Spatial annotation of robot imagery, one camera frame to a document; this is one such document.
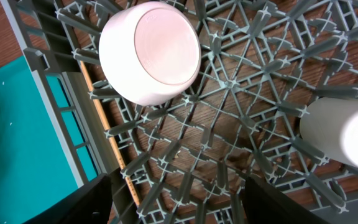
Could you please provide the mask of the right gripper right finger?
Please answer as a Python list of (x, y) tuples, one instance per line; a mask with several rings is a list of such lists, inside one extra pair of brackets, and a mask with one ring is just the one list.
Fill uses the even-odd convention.
[(249, 223), (319, 224), (325, 222), (256, 175), (246, 178), (242, 191), (242, 204)]

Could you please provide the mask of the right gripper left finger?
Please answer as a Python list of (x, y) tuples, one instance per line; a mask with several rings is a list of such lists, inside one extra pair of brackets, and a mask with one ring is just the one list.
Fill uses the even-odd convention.
[(106, 224), (111, 206), (111, 178), (107, 174), (100, 174), (25, 224)]

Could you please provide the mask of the white cup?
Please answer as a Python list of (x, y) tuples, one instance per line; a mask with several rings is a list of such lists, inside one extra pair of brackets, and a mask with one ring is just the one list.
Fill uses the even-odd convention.
[(329, 158), (358, 167), (358, 100), (316, 100), (300, 119), (300, 133)]

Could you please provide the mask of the grey dishwasher rack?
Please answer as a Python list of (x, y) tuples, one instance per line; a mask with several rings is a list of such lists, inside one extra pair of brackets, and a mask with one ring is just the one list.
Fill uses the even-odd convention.
[(107, 81), (99, 40), (140, 1), (3, 1), (78, 185), (122, 169), (122, 223), (245, 223), (240, 192), (257, 174), (330, 222), (358, 222), (358, 168), (299, 131), (323, 96), (358, 99), (358, 1), (164, 1), (194, 27), (201, 70), (158, 106)]

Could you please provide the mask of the teal serving tray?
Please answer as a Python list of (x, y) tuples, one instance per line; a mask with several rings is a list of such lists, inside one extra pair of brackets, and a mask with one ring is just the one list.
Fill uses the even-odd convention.
[(0, 223), (23, 223), (78, 188), (24, 57), (0, 68)]

